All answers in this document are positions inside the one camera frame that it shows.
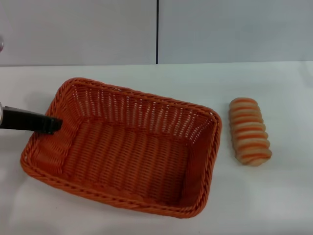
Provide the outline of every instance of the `white table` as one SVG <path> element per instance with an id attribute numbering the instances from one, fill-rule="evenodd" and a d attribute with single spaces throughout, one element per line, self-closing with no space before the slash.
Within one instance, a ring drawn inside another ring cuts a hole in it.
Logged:
<path id="1" fill-rule="evenodd" d="M 0 68 L 3 105 L 44 113 L 61 84 L 82 76 L 214 109 L 221 146 L 201 214 L 176 219 L 116 209 L 28 177 L 20 153 L 31 133 L 0 130 L 0 233 L 8 235 L 313 234 L 313 62 Z M 256 99 L 273 156 L 234 159 L 229 102 Z"/>

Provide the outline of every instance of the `orange wicker basket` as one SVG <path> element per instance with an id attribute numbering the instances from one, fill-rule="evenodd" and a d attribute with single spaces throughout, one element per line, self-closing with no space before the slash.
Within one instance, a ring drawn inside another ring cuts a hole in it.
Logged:
<path id="1" fill-rule="evenodd" d="M 205 207 L 222 128 L 213 110 L 74 78 L 46 114 L 63 126 L 30 138 L 21 164 L 31 177 L 140 212 L 189 218 Z"/>

